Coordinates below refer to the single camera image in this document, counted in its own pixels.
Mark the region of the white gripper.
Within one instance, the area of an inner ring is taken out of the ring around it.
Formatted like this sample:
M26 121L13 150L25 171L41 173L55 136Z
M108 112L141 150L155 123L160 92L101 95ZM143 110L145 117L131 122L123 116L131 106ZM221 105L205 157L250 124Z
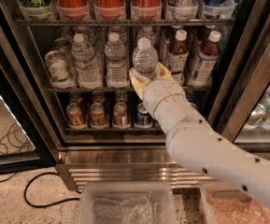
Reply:
M137 96L143 97L145 108L160 125L176 125L188 116L191 104L162 63L156 66L156 78L159 80L149 83L149 79L134 68L129 70L129 76Z

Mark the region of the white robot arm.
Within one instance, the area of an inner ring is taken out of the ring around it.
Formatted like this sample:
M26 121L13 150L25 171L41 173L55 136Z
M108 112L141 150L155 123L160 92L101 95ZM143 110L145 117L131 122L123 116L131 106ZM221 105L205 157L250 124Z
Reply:
M170 157L181 167L223 181L270 209L270 161L216 133L191 105L170 72L157 63L155 78L129 70L131 83L165 134Z

